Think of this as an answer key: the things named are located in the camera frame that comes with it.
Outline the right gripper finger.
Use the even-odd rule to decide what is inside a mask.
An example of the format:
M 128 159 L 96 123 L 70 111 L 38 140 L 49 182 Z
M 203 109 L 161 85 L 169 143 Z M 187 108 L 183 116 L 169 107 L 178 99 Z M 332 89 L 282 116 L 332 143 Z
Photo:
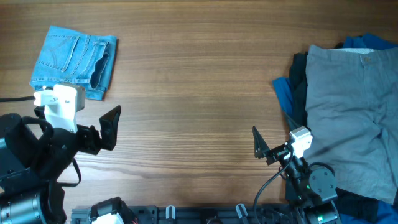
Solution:
M 301 125 L 296 123 L 287 113 L 284 113 L 284 118 L 290 131 L 301 127 Z
M 254 138 L 254 157 L 258 159 L 265 158 L 270 150 L 269 146 L 255 126 L 252 127 L 252 134 Z

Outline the light blue denim jeans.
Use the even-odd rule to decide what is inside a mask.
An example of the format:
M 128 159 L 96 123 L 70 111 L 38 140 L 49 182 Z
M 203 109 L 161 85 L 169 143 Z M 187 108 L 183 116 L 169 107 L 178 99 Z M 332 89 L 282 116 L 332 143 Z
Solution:
M 35 90 L 69 83 L 85 89 L 85 97 L 102 100 L 111 82 L 117 37 L 90 35 L 50 26 L 29 85 Z

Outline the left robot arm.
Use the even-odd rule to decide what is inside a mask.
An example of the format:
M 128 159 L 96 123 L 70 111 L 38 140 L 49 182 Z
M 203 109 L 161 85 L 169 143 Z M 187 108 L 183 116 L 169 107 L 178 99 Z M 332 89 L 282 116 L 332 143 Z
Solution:
M 116 145 L 120 106 L 100 117 L 100 130 L 79 125 L 74 132 L 46 121 L 44 107 L 34 111 L 1 116 L 1 223 L 65 223 L 64 189 L 77 183 L 58 178 L 69 165 L 80 170 L 78 152 L 97 155 Z

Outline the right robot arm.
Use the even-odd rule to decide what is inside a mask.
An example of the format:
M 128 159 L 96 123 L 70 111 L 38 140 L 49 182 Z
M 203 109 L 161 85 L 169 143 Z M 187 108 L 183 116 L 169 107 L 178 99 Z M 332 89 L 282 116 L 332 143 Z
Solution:
M 252 127 L 252 135 L 254 157 L 265 158 L 268 165 L 278 162 L 281 167 L 264 183 L 254 198 L 253 212 L 257 223 L 263 222 L 260 213 L 265 211 L 258 207 L 259 197 L 278 176 L 285 179 L 285 199 L 297 223 L 341 223 L 334 203 L 338 198 L 335 171 L 322 162 L 309 164 L 303 156 L 313 140 L 308 128 L 297 126 L 289 132 L 285 143 L 273 149 L 267 145 L 255 126 Z

